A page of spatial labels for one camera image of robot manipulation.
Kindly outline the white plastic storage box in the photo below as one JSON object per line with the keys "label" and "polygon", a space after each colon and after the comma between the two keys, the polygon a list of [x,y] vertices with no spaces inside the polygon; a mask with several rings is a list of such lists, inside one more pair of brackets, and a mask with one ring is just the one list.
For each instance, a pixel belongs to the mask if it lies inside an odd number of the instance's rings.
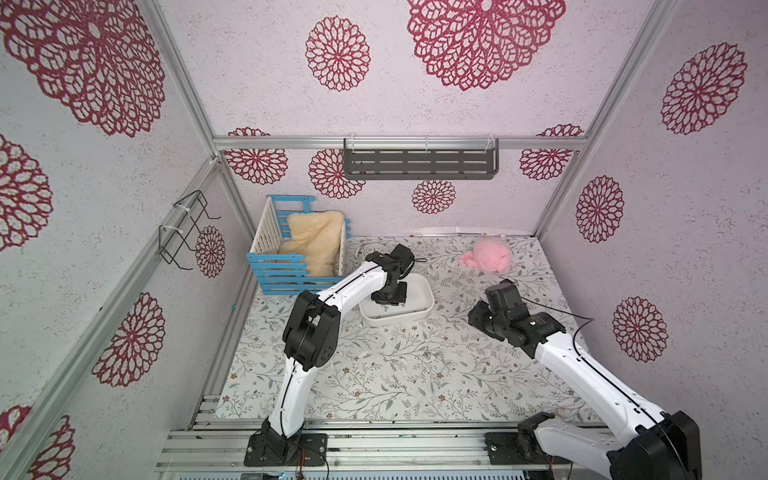
{"label": "white plastic storage box", "polygon": [[406,301],[397,306],[380,305],[370,298],[364,299],[360,312],[369,326],[383,327],[417,322],[425,319],[435,306],[435,297],[426,277],[411,273],[406,277]]}

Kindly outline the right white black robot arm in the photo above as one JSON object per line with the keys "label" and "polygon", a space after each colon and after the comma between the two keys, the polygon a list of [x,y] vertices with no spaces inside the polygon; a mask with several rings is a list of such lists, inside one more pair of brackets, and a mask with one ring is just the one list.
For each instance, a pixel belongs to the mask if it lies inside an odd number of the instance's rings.
{"label": "right white black robot arm", "polygon": [[517,426],[516,448],[527,459],[560,457],[607,479],[700,479],[700,429],[686,413],[668,413],[632,390],[577,345],[547,313],[525,306],[493,309],[478,302],[469,324],[520,348],[560,377],[603,420],[609,434],[573,426],[547,412]]}

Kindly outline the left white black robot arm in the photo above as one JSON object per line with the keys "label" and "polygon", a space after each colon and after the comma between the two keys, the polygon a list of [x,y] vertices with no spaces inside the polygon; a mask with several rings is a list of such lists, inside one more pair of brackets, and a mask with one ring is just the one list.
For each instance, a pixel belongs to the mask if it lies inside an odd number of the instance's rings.
{"label": "left white black robot arm", "polygon": [[397,245],[392,252],[373,252],[351,274],[318,292],[295,299],[282,334],[283,383],[261,435],[275,452],[297,441],[304,425],[309,394],[317,374],[334,355],[343,318],[365,299],[383,305],[403,304],[405,278],[415,264],[412,251]]}

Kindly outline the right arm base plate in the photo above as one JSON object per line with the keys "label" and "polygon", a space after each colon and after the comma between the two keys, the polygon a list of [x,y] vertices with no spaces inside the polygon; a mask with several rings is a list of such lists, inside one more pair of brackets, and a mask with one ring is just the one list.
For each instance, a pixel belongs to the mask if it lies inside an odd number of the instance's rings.
{"label": "right arm base plate", "polygon": [[490,432],[484,435],[491,465],[567,465],[569,461],[546,454],[534,437],[517,431]]}

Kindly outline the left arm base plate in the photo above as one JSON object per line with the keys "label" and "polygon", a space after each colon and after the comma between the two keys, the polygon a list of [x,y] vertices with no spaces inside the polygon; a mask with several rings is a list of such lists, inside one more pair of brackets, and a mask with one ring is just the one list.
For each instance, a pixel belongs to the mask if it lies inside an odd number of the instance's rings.
{"label": "left arm base plate", "polygon": [[328,436],[300,433],[289,439],[256,432],[248,440],[243,464],[246,467],[326,465]]}

